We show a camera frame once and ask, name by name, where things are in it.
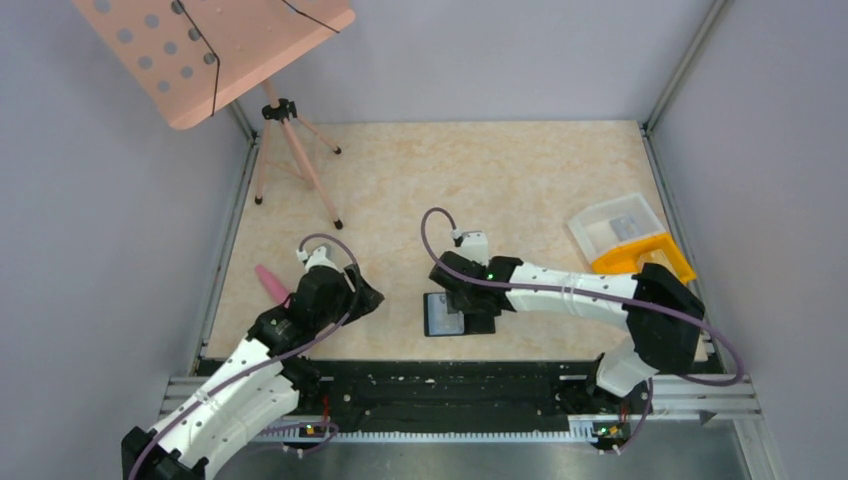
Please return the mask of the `black leather card holder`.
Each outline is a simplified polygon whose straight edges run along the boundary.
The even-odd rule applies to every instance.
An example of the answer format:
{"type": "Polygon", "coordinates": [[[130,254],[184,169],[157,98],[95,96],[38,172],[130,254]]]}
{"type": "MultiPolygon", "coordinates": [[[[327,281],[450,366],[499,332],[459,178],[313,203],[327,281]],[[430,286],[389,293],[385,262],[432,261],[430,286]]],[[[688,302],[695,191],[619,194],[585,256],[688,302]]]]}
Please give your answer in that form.
{"type": "Polygon", "coordinates": [[[425,337],[461,337],[495,333],[494,316],[463,313],[455,307],[452,295],[447,292],[429,292],[423,295],[425,337]]]}

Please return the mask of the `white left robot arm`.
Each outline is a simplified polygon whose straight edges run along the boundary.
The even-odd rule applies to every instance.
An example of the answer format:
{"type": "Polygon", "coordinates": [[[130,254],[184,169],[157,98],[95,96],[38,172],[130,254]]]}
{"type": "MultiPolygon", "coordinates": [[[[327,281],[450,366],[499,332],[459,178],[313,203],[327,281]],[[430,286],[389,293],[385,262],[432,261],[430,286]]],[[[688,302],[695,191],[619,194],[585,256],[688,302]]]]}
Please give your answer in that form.
{"type": "Polygon", "coordinates": [[[236,350],[190,397],[121,441],[126,479],[211,479],[255,436],[321,400],[321,373],[302,352],[375,311],[383,295],[358,264],[309,268],[296,291],[261,313],[236,350]]]}

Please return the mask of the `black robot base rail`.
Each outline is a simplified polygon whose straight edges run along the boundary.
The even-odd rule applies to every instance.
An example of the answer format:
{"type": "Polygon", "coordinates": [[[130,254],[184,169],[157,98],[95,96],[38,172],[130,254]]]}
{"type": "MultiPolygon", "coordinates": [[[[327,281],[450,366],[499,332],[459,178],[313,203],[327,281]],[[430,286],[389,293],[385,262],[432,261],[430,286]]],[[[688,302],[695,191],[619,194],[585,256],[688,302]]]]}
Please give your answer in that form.
{"type": "Polygon", "coordinates": [[[624,398],[589,386],[589,361],[314,360],[311,369],[321,378],[290,418],[350,434],[566,432],[580,415],[616,424],[649,408],[645,384],[624,398]]]}

